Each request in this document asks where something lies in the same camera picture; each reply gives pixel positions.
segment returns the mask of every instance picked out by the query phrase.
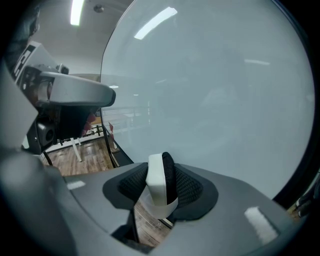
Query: fluorescent light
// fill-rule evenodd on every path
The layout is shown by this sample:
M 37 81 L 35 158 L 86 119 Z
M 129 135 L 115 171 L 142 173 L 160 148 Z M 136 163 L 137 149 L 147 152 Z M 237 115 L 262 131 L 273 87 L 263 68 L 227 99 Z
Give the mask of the fluorescent light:
M 265 66 L 269 66 L 270 65 L 269 62 L 265 62 L 265 61 L 261 61 L 261 60 L 255 60 L 255 59 L 245 59 L 244 62 L 245 63 L 260 64 L 260 65 L 265 65 Z
M 167 7 L 162 12 L 158 13 L 151 20 L 148 21 L 139 31 L 136 33 L 134 38 L 143 39 L 151 30 L 153 30 L 156 26 L 158 26 L 161 22 L 169 19 L 171 16 L 177 14 L 177 10 L 175 8 Z
M 71 9 L 71 25 L 79 26 L 82 6 L 85 0 L 73 0 Z

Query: white ceiling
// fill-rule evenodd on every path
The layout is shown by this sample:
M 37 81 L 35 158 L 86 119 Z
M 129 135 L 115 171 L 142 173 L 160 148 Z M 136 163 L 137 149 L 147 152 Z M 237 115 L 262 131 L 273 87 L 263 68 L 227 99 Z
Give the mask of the white ceiling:
M 104 50 L 118 20 L 132 0 L 85 0 L 80 25 L 70 24 L 72 0 L 47 0 L 40 9 L 39 31 L 32 40 L 42 43 L 70 74 L 100 74 Z M 96 13 L 101 4 L 104 11 Z

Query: black mesh fabric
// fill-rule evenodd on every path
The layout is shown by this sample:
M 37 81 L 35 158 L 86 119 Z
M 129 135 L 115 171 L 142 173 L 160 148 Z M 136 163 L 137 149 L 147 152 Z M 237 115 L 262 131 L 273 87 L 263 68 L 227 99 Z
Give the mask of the black mesh fabric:
M 175 169 L 176 192 L 178 195 L 177 208 L 184 207 L 196 201 L 203 192 L 203 186 L 188 174 Z
M 146 187 L 147 173 L 148 169 L 143 168 L 120 180 L 117 186 L 118 191 L 136 202 Z
M 176 190 L 175 163 L 168 152 L 162 154 L 162 163 L 166 185 L 166 203 L 171 204 L 178 196 Z

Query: black cable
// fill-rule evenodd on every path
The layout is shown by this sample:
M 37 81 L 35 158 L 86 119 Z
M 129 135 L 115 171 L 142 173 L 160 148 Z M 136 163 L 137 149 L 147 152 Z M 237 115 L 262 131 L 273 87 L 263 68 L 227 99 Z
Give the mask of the black cable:
M 45 156 L 45 159 L 48 161 L 49 165 L 52 166 L 52 161 L 46 151 L 43 152 L 43 155 Z

